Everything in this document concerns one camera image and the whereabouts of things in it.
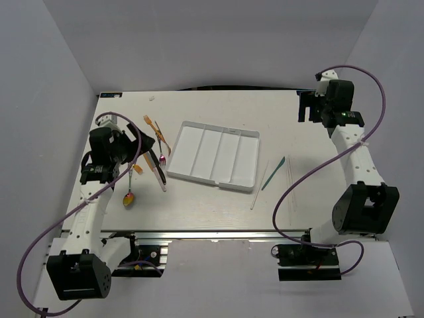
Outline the orange plastic fork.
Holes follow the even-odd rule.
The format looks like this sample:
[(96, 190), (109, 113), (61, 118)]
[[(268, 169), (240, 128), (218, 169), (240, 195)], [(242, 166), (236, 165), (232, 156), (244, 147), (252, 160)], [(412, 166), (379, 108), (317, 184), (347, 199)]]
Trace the orange plastic fork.
[(154, 130), (154, 132), (156, 134), (156, 129), (154, 128), (154, 124), (153, 124), (152, 120), (150, 119), (150, 117), (148, 115), (144, 115), (143, 119), (144, 119), (145, 123), (147, 125), (149, 125)]
[(133, 164), (132, 168), (138, 175), (143, 173), (143, 169), (138, 164)]

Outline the teal plastic knife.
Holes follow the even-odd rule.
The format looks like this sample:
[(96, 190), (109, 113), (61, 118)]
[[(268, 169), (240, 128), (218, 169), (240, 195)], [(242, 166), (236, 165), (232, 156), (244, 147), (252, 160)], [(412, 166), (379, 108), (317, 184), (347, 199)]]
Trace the teal plastic knife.
[(272, 178), (275, 176), (276, 172), (284, 165), (285, 161), (286, 161), (286, 157), (283, 157), (280, 160), (278, 165), (275, 167), (274, 171), (268, 176), (268, 179), (262, 185), (261, 191), (263, 191), (266, 188), (266, 186), (271, 182)]

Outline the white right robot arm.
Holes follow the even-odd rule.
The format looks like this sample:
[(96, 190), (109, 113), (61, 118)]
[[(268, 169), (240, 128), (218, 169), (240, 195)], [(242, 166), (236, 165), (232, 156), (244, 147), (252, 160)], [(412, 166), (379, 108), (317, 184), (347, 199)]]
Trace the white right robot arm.
[(354, 84), (334, 72), (319, 77), (314, 92), (299, 93), (299, 121), (321, 123), (341, 154), (346, 190), (335, 203), (331, 218), (310, 230), (311, 241), (299, 247), (300, 258), (314, 264), (323, 256), (321, 244), (338, 244), (360, 235), (380, 235), (389, 225), (399, 191), (378, 173), (365, 136), (364, 120), (352, 111)]

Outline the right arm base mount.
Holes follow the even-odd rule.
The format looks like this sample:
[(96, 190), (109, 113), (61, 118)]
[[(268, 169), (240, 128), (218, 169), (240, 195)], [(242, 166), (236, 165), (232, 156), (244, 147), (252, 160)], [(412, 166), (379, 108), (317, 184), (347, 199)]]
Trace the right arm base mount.
[(335, 248), (319, 248), (304, 244), (277, 244), (271, 248), (278, 260), (280, 282), (341, 280)]

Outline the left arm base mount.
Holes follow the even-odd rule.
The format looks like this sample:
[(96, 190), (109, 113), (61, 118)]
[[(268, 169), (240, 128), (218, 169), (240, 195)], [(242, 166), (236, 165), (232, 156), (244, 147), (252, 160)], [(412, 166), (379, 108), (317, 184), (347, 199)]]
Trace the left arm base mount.
[[(150, 239), (139, 239), (134, 232), (117, 232), (109, 238), (125, 237), (130, 241), (131, 253), (124, 258), (120, 265), (136, 260), (141, 260), (153, 264), (163, 273), (168, 254), (168, 246), (163, 242)], [(131, 266), (119, 267), (113, 273), (112, 277), (120, 278), (159, 278), (160, 274), (149, 264), (137, 263)]]

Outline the black knife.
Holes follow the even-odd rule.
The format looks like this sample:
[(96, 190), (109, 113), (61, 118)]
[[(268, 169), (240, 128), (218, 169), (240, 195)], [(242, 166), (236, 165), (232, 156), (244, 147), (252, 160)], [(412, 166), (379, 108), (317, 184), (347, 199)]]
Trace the black knife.
[(161, 179), (163, 185), (165, 186), (166, 185), (166, 177), (165, 177), (165, 175), (162, 171), (162, 168), (160, 166), (158, 158), (156, 157), (156, 155), (155, 155), (155, 153), (152, 149), (150, 149), (148, 151), (148, 155), (150, 156), (150, 161), (152, 162), (153, 171), (158, 172), (158, 175), (160, 176), (160, 179)]

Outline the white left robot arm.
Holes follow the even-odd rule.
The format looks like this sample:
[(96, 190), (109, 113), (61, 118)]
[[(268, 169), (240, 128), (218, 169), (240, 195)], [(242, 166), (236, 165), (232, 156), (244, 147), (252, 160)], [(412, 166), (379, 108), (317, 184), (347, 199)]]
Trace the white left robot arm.
[(90, 151), (81, 162), (80, 202), (69, 235), (59, 254), (49, 256), (46, 269), (62, 301), (105, 298), (112, 273), (120, 264), (134, 264), (140, 256), (134, 235), (100, 237), (106, 207), (112, 197), (112, 181), (122, 165), (148, 152), (154, 139), (132, 125), (135, 140), (113, 123), (89, 133)]

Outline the rose gold metal fork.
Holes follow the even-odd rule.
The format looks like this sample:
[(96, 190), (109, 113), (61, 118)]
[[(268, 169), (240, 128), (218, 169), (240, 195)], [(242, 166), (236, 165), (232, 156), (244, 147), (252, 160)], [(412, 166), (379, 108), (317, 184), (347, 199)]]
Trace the rose gold metal fork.
[(166, 145), (168, 149), (168, 155), (170, 156), (172, 153), (172, 149), (170, 145), (166, 142), (166, 139), (164, 138), (164, 135), (162, 134), (162, 131), (160, 130), (160, 127), (158, 126), (158, 123), (156, 121), (154, 122), (154, 128), (156, 129), (156, 135)]

